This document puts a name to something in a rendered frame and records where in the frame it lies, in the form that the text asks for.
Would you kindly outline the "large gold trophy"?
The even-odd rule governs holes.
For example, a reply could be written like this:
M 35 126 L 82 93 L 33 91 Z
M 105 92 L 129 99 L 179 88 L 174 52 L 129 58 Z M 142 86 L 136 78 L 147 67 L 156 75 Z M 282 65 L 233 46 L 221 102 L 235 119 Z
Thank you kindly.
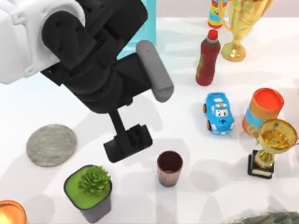
M 246 56 L 242 38 L 264 15 L 273 0 L 228 0 L 229 25 L 224 20 L 223 0 L 218 0 L 219 16 L 223 26 L 232 33 L 233 40 L 226 43 L 221 50 L 223 58 L 239 62 Z

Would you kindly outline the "blue toy car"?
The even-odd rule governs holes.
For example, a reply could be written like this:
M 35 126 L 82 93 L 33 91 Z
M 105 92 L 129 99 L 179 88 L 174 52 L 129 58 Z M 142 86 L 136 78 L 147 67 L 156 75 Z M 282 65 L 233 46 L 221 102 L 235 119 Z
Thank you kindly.
M 207 129 L 216 135 L 230 134 L 235 126 L 235 120 L 230 110 L 229 100 L 223 92 L 212 92 L 203 104 L 206 115 Z

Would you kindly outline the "dark grey ridged basket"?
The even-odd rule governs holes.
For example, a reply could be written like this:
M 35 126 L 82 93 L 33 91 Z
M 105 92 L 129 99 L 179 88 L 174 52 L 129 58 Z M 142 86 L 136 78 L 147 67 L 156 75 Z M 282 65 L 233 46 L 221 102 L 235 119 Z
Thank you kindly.
M 299 213 L 293 211 L 269 212 L 240 218 L 228 224 L 299 224 Z

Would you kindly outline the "green plant in dark pot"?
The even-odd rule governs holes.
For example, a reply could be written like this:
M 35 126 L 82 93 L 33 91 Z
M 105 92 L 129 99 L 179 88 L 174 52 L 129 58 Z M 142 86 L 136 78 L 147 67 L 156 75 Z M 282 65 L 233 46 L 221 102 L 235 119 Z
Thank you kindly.
M 89 223 L 96 223 L 111 208 L 111 176 L 102 166 L 85 165 L 64 182 L 64 192 Z

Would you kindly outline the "brown ribbed cup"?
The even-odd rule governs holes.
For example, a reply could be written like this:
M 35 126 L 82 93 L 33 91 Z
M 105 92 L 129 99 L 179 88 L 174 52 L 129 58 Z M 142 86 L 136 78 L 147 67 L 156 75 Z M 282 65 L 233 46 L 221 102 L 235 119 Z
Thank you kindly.
M 164 151 L 157 158 L 157 176 L 164 187 L 177 184 L 183 166 L 183 158 L 175 151 Z

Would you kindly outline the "orange and blue can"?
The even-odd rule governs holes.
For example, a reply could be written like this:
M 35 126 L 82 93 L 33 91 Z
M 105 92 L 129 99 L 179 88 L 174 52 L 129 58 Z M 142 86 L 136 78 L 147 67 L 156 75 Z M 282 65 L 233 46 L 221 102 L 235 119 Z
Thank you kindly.
M 248 135 L 249 126 L 260 128 L 261 124 L 269 119 L 276 119 L 284 106 L 282 95 L 271 88 L 256 90 L 251 98 L 242 121 L 242 127 Z

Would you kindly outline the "orange round cup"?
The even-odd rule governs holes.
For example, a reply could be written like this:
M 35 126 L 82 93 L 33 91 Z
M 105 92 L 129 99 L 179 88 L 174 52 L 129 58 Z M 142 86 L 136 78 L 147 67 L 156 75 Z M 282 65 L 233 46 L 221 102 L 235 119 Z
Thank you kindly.
M 23 206 L 13 200 L 0 200 L 0 224 L 29 224 Z

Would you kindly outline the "small gold trophy black base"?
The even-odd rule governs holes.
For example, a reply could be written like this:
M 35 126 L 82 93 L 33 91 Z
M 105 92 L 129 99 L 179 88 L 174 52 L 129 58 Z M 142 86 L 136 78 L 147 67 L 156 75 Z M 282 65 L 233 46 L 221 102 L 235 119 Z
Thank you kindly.
M 247 132 L 256 139 L 262 149 L 253 150 L 248 156 L 248 175 L 271 179 L 274 173 L 274 158 L 297 144 L 294 127 L 281 119 L 269 119 L 260 127 L 248 126 Z

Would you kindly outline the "grey round coaster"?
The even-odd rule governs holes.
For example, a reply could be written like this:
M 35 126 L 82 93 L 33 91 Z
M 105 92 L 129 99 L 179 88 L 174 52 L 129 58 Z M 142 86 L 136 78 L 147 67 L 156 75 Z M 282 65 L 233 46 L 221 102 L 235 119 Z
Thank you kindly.
M 26 143 L 28 158 L 40 167 L 55 167 L 72 157 L 77 137 L 72 129 L 49 124 L 34 131 Z

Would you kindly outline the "light blue rack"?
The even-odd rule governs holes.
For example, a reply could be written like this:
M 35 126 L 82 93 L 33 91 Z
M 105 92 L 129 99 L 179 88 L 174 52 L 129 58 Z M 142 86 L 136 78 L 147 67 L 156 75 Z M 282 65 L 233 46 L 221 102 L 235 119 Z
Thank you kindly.
M 133 36 L 126 47 L 119 53 L 118 59 L 121 59 L 135 52 L 136 44 L 141 40 L 147 40 L 156 44 L 156 1 L 157 0 L 141 0 L 148 12 L 148 19 L 138 32 Z

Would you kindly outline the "dark red bottle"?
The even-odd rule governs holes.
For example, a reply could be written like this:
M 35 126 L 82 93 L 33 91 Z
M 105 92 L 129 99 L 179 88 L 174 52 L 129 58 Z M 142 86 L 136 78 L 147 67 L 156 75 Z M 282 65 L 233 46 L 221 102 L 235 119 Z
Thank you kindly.
M 196 82 L 201 86 L 209 86 L 215 73 L 215 64 L 221 49 L 218 31 L 211 29 L 207 37 L 201 42 L 200 58 L 196 72 Z

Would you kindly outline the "multicoloured striped bottle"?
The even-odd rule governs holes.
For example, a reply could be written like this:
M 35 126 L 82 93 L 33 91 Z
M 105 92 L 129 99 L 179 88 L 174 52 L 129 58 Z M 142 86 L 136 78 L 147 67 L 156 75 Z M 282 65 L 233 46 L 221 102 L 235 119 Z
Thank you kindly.
M 211 28 L 219 29 L 222 27 L 222 22 L 219 16 L 218 0 L 211 0 L 208 25 Z

